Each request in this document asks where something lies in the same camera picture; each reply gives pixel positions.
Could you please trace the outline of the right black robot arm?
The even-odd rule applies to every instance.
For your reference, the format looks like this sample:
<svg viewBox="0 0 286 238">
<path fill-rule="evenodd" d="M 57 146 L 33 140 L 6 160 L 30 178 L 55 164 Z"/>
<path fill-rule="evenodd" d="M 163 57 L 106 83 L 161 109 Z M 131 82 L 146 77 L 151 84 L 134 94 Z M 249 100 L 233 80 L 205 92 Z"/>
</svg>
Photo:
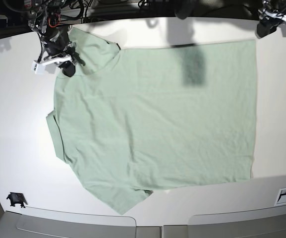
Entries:
<svg viewBox="0 0 286 238">
<path fill-rule="evenodd" d="M 62 20 L 79 20 L 84 13 L 82 0 L 79 3 L 80 12 L 76 17 L 62 15 L 61 9 L 73 3 L 72 0 L 33 0 L 32 9 L 28 13 L 28 26 L 38 34 L 41 52 L 33 61 L 32 70 L 42 74 L 46 67 L 54 64 L 67 77 L 76 72 L 76 65 L 85 62 L 76 52 L 76 43 L 68 35 L 68 26 L 62 26 Z"/>
</svg>

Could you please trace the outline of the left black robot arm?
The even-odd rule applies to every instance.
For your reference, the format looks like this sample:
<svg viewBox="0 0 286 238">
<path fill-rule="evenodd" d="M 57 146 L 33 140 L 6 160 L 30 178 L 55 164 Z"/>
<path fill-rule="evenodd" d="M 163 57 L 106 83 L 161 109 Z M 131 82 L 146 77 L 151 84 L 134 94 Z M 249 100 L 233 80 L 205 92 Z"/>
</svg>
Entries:
<svg viewBox="0 0 286 238">
<path fill-rule="evenodd" d="M 256 35 L 258 38 L 264 38 L 276 32 L 280 25 L 286 25 L 286 0 L 263 0 L 257 13 L 259 23 Z"/>
</svg>

